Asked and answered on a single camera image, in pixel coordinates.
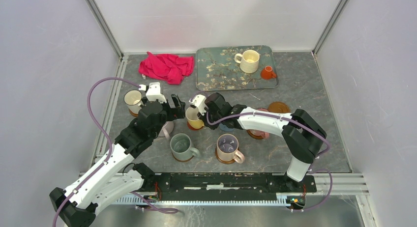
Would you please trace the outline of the lilac ceramic mug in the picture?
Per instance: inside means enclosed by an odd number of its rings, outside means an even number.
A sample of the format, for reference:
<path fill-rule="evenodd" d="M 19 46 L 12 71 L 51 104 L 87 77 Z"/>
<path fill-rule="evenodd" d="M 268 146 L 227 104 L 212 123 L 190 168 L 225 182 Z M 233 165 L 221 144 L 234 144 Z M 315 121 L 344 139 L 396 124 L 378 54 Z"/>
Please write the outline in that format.
<path fill-rule="evenodd" d="M 159 132 L 159 137 L 165 137 L 166 139 L 170 139 L 170 134 L 172 133 L 174 128 L 174 123 L 172 121 L 167 121 L 161 128 Z"/>

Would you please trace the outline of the blue round coaster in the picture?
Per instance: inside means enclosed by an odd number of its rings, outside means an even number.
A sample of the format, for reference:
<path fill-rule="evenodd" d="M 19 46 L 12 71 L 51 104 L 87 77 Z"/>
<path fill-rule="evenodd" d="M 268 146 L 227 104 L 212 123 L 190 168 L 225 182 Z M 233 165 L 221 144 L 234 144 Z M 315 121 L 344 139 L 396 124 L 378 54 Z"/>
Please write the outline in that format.
<path fill-rule="evenodd" d="M 220 123 L 220 124 L 219 124 L 219 128 L 220 128 L 222 131 L 225 131 L 225 132 L 231 132 L 231 131 L 234 131 L 234 128 L 228 128 L 226 125 L 224 125 L 224 124 L 222 124 L 222 123 Z"/>

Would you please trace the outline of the white mug black handle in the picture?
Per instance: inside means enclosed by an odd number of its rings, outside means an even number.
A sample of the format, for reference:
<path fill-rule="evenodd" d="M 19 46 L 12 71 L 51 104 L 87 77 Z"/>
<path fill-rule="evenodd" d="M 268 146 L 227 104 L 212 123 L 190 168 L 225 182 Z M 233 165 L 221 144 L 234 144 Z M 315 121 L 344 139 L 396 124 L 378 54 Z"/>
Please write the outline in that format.
<path fill-rule="evenodd" d="M 142 109 L 144 103 L 142 102 L 142 93 L 139 90 L 130 90 L 124 95 L 124 102 L 128 109 Z"/>

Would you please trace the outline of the yellow ceramic mug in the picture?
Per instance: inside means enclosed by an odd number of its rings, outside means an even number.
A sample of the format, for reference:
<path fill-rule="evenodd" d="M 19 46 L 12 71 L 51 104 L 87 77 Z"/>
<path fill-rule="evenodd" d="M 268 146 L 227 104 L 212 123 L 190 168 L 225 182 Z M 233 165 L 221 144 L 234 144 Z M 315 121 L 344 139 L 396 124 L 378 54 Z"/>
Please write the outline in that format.
<path fill-rule="evenodd" d="M 197 108 L 193 108 L 193 107 L 189 107 L 185 111 L 185 117 L 187 119 L 187 122 L 192 127 L 196 128 L 196 129 L 204 126 L 204 122 L 201 119 L 199 119 L 198 113 L 199 113 L 198 109 Z"/>

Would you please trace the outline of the beige pink tall mug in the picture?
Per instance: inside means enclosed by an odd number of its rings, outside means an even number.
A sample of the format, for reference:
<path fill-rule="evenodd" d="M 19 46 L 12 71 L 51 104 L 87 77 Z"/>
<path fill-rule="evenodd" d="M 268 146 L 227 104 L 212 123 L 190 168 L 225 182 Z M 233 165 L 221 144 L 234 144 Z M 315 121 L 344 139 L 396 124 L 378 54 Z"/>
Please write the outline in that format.
<path fill-rule="evenodd" d="M 216 142 L 216 150 L 221 160 L 242 164 L 245 161 L 244 154 L 239 150 L 238 139 L 232 134 L 221 135 Z"/>

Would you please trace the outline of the green floral serving tray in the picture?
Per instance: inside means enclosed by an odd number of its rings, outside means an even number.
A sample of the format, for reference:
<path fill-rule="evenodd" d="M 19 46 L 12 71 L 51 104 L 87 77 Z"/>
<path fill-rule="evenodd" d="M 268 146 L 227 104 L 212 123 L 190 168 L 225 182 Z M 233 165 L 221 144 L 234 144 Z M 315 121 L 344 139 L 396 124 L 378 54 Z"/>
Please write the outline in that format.
<path fill-rule="evenodd" d="M 247 50 L 260 55 L 258 70 L 251 74 L 243 72 L 234 60 L 235 54 Z M 200 91 L 275 88 L 279 85 L 278 78 L 261 77 L 266 66 L 277 72 L 272 49 L 267 45 L 200 48 L 195 61 L 196 87 Z"/>

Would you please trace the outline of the grey-green ceramic mug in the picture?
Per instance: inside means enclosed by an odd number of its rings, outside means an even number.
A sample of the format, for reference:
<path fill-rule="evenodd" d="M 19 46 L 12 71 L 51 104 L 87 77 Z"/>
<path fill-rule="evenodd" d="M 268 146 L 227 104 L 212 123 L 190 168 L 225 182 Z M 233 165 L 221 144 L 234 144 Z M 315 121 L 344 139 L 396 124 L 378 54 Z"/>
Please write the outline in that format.
<path fill-rule="evenodd" d="M 200 157 L 200 151 L 194 146 L 187 134 L 176 134 L 170 140 L 170 149 L 173 156 L 180 160 L 189 159 L 191 156 Z"/>

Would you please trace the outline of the pink floral patterned mug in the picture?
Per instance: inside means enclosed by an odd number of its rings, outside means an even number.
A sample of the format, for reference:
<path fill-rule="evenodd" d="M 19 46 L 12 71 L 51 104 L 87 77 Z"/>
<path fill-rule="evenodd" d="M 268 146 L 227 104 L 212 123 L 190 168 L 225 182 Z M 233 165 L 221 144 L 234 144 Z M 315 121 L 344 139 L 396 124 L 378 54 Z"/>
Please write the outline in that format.
<path fill-rule="evenodd" d="M 264 131 L 259 131 L 259 130 L 250 130 L 254 135 L 260 135 L 262 137 L 264 137 L 264 139 L 268 139 L 269 138 L 269 133 L 264 132 Z"/>

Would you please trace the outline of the glossy wooden ridged coaster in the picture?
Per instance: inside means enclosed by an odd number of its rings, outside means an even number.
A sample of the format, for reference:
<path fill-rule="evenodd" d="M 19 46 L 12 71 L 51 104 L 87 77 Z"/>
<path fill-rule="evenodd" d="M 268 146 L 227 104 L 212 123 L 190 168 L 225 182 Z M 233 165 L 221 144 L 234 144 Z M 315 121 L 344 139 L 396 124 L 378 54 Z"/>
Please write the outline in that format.
<path fill-rule="evenodd" d="M 185 163 L 185 162 L 189 162 L 190 160 L 192 160 L 194 158 L 194 156 L 191 156 L 189 159 L 186 159 L 186 160 L 177 159 L 175 156 L 173 156 L 173 158 L 178 162 Z"/>

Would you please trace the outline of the red round coaster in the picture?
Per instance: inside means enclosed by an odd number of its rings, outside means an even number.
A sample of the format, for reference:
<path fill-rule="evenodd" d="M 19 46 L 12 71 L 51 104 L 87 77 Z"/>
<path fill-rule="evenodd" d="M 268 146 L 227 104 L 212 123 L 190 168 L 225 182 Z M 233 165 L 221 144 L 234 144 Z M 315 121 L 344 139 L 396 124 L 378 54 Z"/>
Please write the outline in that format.
<path fill-rule="evenodd" d="M 200 128 L 198 128 L 198 129 L 196 129 L 196 128 L 192 127 L 189 123 L 187 123 L 187 126 L 188 126 L 188 128 L 189 128 L 190 130 L 193 130 L 193 131 L 197 131 L 197 130 L 200 130 L 200 129 L 203 129 L 203 128 L 204 128 L 204 126 L 203 126 L 203 127 L 200 127 Z"/>

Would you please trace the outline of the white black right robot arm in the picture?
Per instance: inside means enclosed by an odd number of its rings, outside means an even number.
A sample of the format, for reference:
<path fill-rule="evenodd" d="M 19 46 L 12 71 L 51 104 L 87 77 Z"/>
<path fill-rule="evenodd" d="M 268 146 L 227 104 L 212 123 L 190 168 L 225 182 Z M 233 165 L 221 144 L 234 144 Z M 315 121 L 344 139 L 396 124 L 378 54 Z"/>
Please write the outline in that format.
<path fill-rule="evenodd" d="M 282 137 L 292 155 L 284 178 L 284 186 L 291 192 L 304 185 L 304 176 L 315 159 L 330 149 L 324 129 L 302 109 L 272 113 L 241 104 L 231 106 L 220 93 L 208 97 L 197 93 L 189 103 L 198 109 L 199 119 L 212 130 L 222 123 L 232 129 L 257 130 Z"/>

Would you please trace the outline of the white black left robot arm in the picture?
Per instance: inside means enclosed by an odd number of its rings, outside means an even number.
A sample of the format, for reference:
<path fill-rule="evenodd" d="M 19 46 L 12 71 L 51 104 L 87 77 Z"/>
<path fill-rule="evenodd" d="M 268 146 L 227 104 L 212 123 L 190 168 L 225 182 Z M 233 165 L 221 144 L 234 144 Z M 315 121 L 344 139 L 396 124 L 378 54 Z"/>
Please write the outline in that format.
<path fill-rule="evenodd" d="M 69 227 L 88 227 L 108 205 L 122 196 L 154 187 L 154 172 L 143 163 L 111 182 L 110 179 L 149 148 L 168 121 L 185 117 L 185 103 L 173 94 L 174 107 L 160 100 L 147 100 L 138 116 L 116 137 L 114 144 L 77 181 L 64 189 L 53 189 L 49 197 L 56 211 Z"/>

